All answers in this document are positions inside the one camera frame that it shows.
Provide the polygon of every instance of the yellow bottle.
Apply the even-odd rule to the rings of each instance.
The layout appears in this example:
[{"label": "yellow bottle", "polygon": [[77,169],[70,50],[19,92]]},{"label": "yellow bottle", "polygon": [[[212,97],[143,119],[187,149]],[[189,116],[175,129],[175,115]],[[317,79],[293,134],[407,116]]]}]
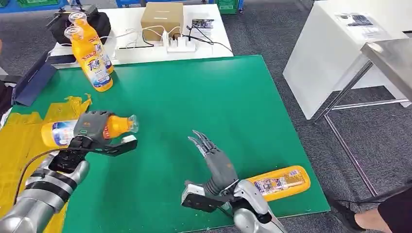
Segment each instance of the yellow bottle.
[{"label": "yellow bottle", "polygon": [[73,12],[69,15],[69,21],[75,26],[79,26],[84,31],[84,37],[95,47],[96,52],[100,55],[100,58],[104,61],[107,72],[111,74],[114,71],[112,62],[106,51],[104,51],[103,43],[99,38],[96,30],[87,22],[87,15],[84,12]]},{"label": "yellow bottle", "polygon": [[[66,120],[44,124],[41,127],[41,137],[44,144],[52,148],[68,146],[72,138],[74,138],[74,126],[76,126],[76,123],[77,120]],[[110,139],[118,137],[125,132],[136,133],[137,131],[136,115],[131,115],[130,117],[111,115],[106,122],[103,137]]]},{"label": "yellow bottle", "polygon": [[68,27],[65,36],[70,39],[73,55],[93,87],[100,92],[110,89],[113,80],[93,44],[84,39],[83,29],[78,26]]},{"label": "yellow bottle", "polygon": [[266,201],[292,196],[310,187],[310,179],[301,166],[290,166],[247,179],[260,191]]}]

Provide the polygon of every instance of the green table surface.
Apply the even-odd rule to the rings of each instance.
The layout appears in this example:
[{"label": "green table surface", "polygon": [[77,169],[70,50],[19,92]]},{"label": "green table surface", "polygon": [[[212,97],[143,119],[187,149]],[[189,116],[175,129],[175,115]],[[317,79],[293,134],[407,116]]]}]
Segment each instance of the green table surface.
[{"label": "green table surface", "polygon": [[206,163],[187,136],[204,132],[224,150],[240,178],[300,165],[307,191],[269,203],[277,217],[329,206],[261,56],[120,65],[113,87],[95,91],[79,68],[61,69],[31,107],[90,93],[90,110],[137,115],[139,142],[118,157],[90,153],[90,172],[69,200],[64,233],[184,232],[233,225],[220,211],[180,205],[184,181],[203,183]]}]

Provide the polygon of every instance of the black shorts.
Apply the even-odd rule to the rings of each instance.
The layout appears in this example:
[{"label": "black shorts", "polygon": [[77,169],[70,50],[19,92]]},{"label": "black shorts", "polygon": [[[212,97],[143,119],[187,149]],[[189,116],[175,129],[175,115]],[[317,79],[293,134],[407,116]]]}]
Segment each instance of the black shorts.
[{"label": "black shorts", "polygon": [[392,233],[412,233],[412,188],[382,202],[378,211]]}]

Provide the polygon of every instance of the metal table leg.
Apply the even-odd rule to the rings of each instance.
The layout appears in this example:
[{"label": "metal table leg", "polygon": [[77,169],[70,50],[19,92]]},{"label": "metal table leg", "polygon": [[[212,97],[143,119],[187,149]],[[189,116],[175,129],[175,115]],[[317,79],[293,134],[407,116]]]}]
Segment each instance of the metal table leg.
[{"label": "metal table leg", "polygon": [[362,68],[356,73],[353,79],[343,88],[342,91],[328,104],[328,106],[319,114],[319,116],[313,121],[315,124],[319,121],[321,117],[328,114],[336,104],[338,104],[343,97],[348,93],[350,89],[372,68],[373,63],[368,60]]},{"label": "metal table leg", "polygon": [[369,189],[369,192],[371,192],[373,197],[377,196],[378,193],[376,192],[375,188],[372,186],[372,184],[369,181],[368,177],[366,176],[365,172],[363,172],[361,166],[359,165],[358,161],[356,160],[356,157],[350,151],[349,147],[347,146],[347,144],[343,140],[343,138],[342,138],[341,134],[339,133],[338,129],[336,129],[336,127],[333,124],[332,120],[329,118],[329,116],[327,114],[324,115],[324,118],[325,118],[327,124],[332,129],[332,131],[335,134],[336,138],[338,139],[340,145],[345,150],[347,156],[349,157],[349,159],[352,162],[353,166],[355,167],[356,171],[359,173],[359,175],[362,178],[363,182],[365,183],[366,187]]},{"label": "metal table leg", "polygon": [[351,79],[351,81],[343,88],[342,91],[327,105],[327,107],[316,117],[313,123],[317,124],[317,122],[324,117],[329,127],[332,129],[333,133],[335,134],[336,138],[338,139],[340,145],[342,146],[343,150],[349,157],[350,161],[352,162],[353,166],[355,167],[356,171],[359,173],[360,177],[362,178],[363,182],[365,183],[366,187],[368,188],[369,192],[372,194],[371,198],[367,198],[362,200],[361,202],[371,202],[376,200],[385,199],[391,197],[395,194],[401,193],[409,188],[412,188],[412,183],[404,185],[402,187],[390,190],[386,193],[378,195],[375,188],[369,181],[368,177],[362,170],[361,166],[359,165],[355,155],[350,151],[348,145],[342,138],[341,134],[339,133],[338,129],[335,127],[332,119],[329,117],[328,113],[331,110],[338,110],[338,109],[347,109],[347,108],[357,108],[357,107],[365,107],[365,106],[375,106],[375,105],[383,105],[389,103],[401,103],[401,102],[408,102],[408,99],[401,99],[401,100],[382,100],[382,101],[375,101],[375,102],[367,102],[367,103],[355,103],[355,104],[346,104],[346,105],[337,105],[343,97],[349,92],[350,89],[370,70],[373,66],[371,61],[367,61],[363,67],[356,73],[356,75]]}]

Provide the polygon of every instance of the robot finger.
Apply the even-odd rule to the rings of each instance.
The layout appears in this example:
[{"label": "robot finger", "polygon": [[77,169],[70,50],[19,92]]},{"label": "robot finger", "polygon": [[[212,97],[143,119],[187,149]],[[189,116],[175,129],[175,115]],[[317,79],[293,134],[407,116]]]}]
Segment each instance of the robot finger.
[{"label": "robot finger", "polygon": [[195,146],[197,147],[197,149],[199,149],[202,156],[206,157],[208,149],[203,144],[200,144],[194,137],[189,136],[188,139],[195,144]]},{"label": "robot finger", "polygon": [[204,133],[201,133],[199,131],[193,130],[193,133],[198,136],[198,138],[202,141],[202,144],[209,150],[211,149],[216,149],[215,144],[209,140],[208,137]]}]

